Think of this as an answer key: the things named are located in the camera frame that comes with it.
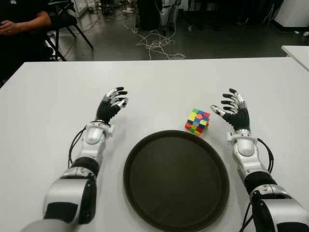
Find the black cable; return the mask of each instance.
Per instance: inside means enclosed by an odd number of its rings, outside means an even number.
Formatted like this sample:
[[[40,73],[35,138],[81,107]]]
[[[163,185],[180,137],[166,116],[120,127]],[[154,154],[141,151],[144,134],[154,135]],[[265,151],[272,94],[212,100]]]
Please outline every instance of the black cable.
[[[249,225],[249,223],[252,221],[253,219],[253,215],[251,215],[251,217],[248,219],[248,221],[246,221],[246,223],[243,225],[243,227],[240,229],[239,232],[243,232],[244,229]]]
[[[263,144],[268,152],[268,158],[269,158],[269,165],[268,165],[268,171],[269,173],[271,173],[273,167],[274,167],[274,156],[271,152],[271,150],[269,149],[269,147],[263,142],[263,140],[261,140],[260,138],[257,138],[257,140]]]
[[[69,158],[68,158],[68,168],[70,168],[70,163],[72,164],[72,150],[75,147],[75,145],[77,144],[77,142],[80,140],[84,130],[86,130],[86,127],[84,127],[80,132],[77,133],[77,135],[74,137],[70,149],[69,149]]]
[[[269,160],[269,164],[268,164],[268,171],[269,173],[272,172],[272,169],[274,167],[274,156],[271,152],[271,150],[269,149],[269,147],[263,142],[263,140],[261,140],[260,138],[257,138],[257,140],[263,144],[268,152],[268,160]],[[251,215],[251,217],[246,221],[247,219],[247,216],[248,216],[248,212],[249,212],[249,209],[250,209],[250,206],[251,206],[251,203],[248,204],[248,207],[247,207],[247,210],[246,210],[246,213],[245,213],[245,216],[243,218],[243,222],[242,222],[242,227],[240,229],[239,232],[243,232],[244,229],[249,225],[249,223],[252,221],[253,219],[253,215]]]

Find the person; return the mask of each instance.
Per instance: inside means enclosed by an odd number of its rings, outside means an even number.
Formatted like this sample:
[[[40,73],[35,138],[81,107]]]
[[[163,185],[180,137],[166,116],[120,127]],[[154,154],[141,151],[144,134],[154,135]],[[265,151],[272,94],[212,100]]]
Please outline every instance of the person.
[[[0,81],[26,61],[42,60],[46,32],[38,29],[51,25],[46,7],[45,0],[0,0]]]

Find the person's hand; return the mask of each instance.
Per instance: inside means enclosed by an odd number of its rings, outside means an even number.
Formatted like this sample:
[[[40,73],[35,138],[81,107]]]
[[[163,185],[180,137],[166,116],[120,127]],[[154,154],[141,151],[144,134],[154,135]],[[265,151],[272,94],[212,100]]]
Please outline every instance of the person's hand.
[[[20,24],[9,20],[2,21],[0,24],[0,35],[16,35],[20,33]]]
[[[230,88],[230,92],[232,94],[223,94],[223,97],[228,98],[228,101],[221,101],[222,104],[228,105],[223,107],[224,110],[215,105],[211,105],[211,109],[231,124],[235,131],[241,129],[250,130],[250,120],[246,102],[236,90]]]
[[[127,94],[123,90],[123,87],[117,87],[104,96],[98,107],[96,120],[102,120],[108,124],[110,119],[126,106],[128,98],[117,98],[119,95]]]

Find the chair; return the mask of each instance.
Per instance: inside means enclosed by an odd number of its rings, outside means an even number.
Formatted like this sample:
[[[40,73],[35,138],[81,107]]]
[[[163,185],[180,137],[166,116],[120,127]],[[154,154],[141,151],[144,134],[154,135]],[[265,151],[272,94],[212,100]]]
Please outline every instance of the chair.
[[[75,12],[74,3],[71,0],[50,0],[48,3],[49,6],[49,14],[52,21],[52,25],[48,28],[48,31],[56,31],[56,44],[53,44],[50,38],[46,38],[46,41],[51,45],[51,47],[55,50],[56,57],[60,57],[63,61],[65,58],[59,52],[59,33],[61,28],[66,28],[74,38],[76,35],[69,28],[70,26],[75,27],[87,44],[93,49],[92,44],[84,35],[82,30],[77,25],[77,19],[68,13],[68,10],[72,10]]]

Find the robot finger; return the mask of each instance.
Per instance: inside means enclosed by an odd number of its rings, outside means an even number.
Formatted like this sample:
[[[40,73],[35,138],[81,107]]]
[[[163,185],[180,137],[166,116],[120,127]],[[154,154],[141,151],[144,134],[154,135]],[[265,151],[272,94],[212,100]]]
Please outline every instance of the robot finger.
[[[222,96],[223,96],[224,98],[232,99],[233,101],[235,101],[236,104],[238,104],[238,100],[237,100],[237,98],[236,98],[234,95],[228,94],[228,93],[224,93],[224,94],[222,94]]]
[[[242,98],[242,96],[241,96],[240,93],[238,93],[236,90],[234,90],[234,89],[232,89],[232,88],[230,88],[229,90],[230,90],[231,93],[234,94],[235,98],[237,99],[237,101],[238,101],[240,104],[244,103],[244,99]]]
[[[224,109],[224,110],[228,110],[228,111],[230,111],[230,112],[232,112],[232,113],[234,113],[234,114],[237,114],[237,112],[238,112],[238,111],[237,111],[235,108],[233,108],[233,107],[224,106],[223,109]]]
[[[124,95],[127,94],[126,91],[123,91],[124,89],[125,88],[123,87],[117,87],[117,88],[112,89],[104,96],[105,101],[111,100],[114,97],[121,95],[121,94],[124,94]]]
[[[211,109],[212,111],[214,111],[217,115],[220,115],[221,117],[223,117],[225,114],[228,114],[226,111],[220,109],[216,105],[211,105]]]
[[[221,103],[225,105],[231,105],[236,111],[238,110],[238,105],[235,101],[221,101]]]
[[[119,95],[126,95],[126,94],[127,94],[127,91],[117,91],[111,95],[111,99],[114,99],[115,97]]]
[[[113,98],[112,100],[111,100],[111,104],[113,105],[113,104],[115,104],[116,102],[119,102],[119,101],[122,101],[124,98]]]
[[[128,98],[122,98],[120,101],[115,101],[113,106],[119,106],[120,108],[125,108],[127,103],[128,103],[129,99]]]

